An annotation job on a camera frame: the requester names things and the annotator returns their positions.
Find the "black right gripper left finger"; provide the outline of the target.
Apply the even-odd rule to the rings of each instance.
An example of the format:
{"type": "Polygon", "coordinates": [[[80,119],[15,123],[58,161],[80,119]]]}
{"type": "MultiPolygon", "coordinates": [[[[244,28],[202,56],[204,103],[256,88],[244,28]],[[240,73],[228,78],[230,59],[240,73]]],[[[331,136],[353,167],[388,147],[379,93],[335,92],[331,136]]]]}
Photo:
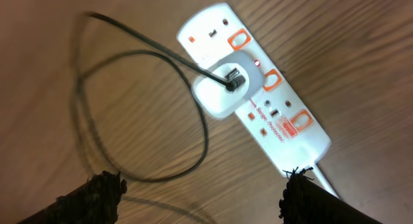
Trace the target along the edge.
{"type": "Polygon", "coordinates": [[[103,171],[19,224],[114,224],[117,206],[126,192],[125,179],[103,171]]]}

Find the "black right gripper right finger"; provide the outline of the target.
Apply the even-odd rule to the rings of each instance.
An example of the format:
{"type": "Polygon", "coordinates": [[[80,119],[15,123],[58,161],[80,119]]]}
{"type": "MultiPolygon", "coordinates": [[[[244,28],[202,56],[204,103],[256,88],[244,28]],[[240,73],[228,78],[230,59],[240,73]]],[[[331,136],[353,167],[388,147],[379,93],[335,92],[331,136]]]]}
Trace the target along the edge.
{"type": "Polygon", "coordinates": [[[306,169],[287,172],[288,182],[279,200],[279,218],[288,224],[380,224],[333,196],[307,177],[306,169]]]}

